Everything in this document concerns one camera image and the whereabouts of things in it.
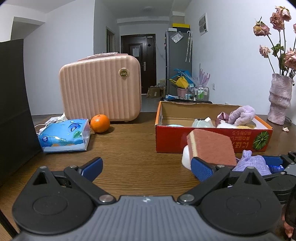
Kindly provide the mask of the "person's right hand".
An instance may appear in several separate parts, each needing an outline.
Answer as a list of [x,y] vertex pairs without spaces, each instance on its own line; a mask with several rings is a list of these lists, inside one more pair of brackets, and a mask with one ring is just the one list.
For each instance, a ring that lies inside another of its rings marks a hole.
[[285,221],[285,215],[282,215],[282,221],[283,221],[283,227],[285,229],[285,234],[288,236],[288,238],[292,238],[294,228],[290,226],[286,221]]

